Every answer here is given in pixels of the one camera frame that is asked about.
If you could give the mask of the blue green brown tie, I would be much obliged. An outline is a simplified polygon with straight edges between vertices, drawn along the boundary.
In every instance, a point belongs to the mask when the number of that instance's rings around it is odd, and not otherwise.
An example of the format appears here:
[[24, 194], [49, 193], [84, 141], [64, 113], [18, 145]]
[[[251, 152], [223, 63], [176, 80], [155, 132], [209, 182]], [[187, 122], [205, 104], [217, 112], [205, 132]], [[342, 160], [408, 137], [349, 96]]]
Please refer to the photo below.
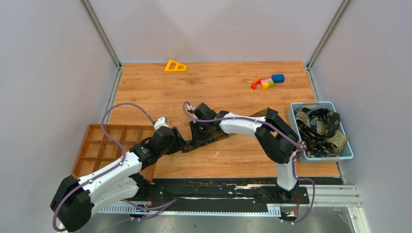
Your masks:
[[224, 133], [222, 129], [218, 129], [212, 123], [195, 123], [189, 122], [192, 139], [183, 140], [181, 143], [181, 150], [183, 153], [201, 148], [213, 142], [223, 140], [233, 135], [233, 133]]

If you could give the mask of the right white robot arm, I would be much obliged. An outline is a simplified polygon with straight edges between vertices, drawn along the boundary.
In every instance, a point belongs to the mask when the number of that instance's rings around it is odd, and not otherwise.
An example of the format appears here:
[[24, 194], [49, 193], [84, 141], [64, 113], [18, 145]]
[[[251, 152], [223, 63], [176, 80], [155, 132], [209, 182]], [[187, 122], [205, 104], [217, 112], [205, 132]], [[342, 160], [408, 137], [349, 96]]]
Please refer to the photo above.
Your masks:
[[297, 196], [298, 179], [295, 172], [295, 159], [303, 148], [295, 131], [279, 116], [268, 109], [266, 116], [240, 116], [228, 111], [218, 114], [208, 106], [193, 107], [188, 101], [183, 103], [184, 113], [194, 122], [214, 126], [226, 134], [241, 134], [258, 140], [269, 159], [275, 162], [277, 170], [278, 198], [291, 202]]

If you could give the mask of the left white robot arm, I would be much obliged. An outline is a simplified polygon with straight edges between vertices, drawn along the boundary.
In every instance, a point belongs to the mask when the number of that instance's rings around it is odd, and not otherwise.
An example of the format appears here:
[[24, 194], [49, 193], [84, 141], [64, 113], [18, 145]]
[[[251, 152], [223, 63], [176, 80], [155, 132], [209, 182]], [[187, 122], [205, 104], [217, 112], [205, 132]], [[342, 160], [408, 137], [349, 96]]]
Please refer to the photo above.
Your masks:
[[149, 188], [138, 182], [142, 177], [140, 171], [167, 154], [174, 141], [173, 130], [161, 126], [153, 136], [135, 144], [105, 167], [80, 178], [65, 177], [50, 204], [54, 230], [75, 232], [108, 205], [131, 197], [146, 199]]

